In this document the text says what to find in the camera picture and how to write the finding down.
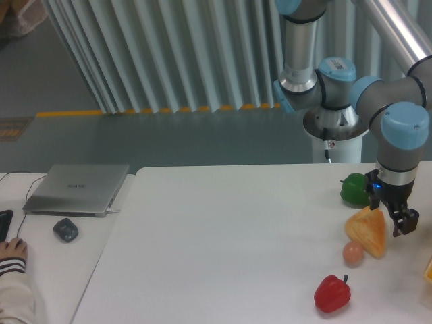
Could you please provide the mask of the person's hand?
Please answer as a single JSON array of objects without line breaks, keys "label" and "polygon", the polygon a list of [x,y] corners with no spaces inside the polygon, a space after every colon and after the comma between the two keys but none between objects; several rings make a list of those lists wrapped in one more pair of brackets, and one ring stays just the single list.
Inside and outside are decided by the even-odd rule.
[{"label": "person's hand", "polygon": [[0,243],[0,259],[1,261],[6,261],[10,259],[20,259],[24,262],[27,261],[28,258],[28,245],[24,241],[19,246],[16,245],[17,241],[21,238],[15,237],[12,238],[9,242],[1,242]]}]

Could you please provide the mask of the white striped sleeve forearm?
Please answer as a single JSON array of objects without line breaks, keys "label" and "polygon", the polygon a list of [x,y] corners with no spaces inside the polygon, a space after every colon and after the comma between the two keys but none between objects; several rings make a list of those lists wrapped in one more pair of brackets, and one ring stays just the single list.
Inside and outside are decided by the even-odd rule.
[{"label": "white striped sleeve forearm", "polygon": [[34,284],[23,258],[1,259],[1,323],[38,323]]}]

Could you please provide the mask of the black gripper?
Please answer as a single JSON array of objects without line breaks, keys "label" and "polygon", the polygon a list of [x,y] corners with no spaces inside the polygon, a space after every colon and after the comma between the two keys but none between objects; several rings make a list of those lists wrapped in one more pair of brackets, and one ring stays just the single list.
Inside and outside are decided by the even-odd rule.
[{"label": "black gripper", "polygon": [[414,178],[405,179],[404,173],[384,178],[378,169],[365,175],[365,192],[369,198],[370,210],[377,209],[383,203],[394,223],[393,237],[413,232],[419,221],[419,212],[408,207],[408,198],[412,193]]}]

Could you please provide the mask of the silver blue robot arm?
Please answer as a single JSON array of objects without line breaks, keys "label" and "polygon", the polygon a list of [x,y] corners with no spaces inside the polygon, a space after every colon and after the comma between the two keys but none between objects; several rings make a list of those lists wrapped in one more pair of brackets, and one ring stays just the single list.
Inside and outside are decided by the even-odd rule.
[{"label": "silver blue robot arm", "polygon": [[329,143],[372,132],[379,143],[377,162],[366,174],[372,209],[385,205],[394,236],[413,232],[419,213],[408,206],[417,169],[429,136],[431,41],[399,1],[358,1],[401,67],[404,77],[385,82],[356,77],[352,62],[329,57],[313,64],[317,23],[326,1],[277,1],[286,21],[284,67],[275,94],[288,113],[308,109],[304,129]]}]

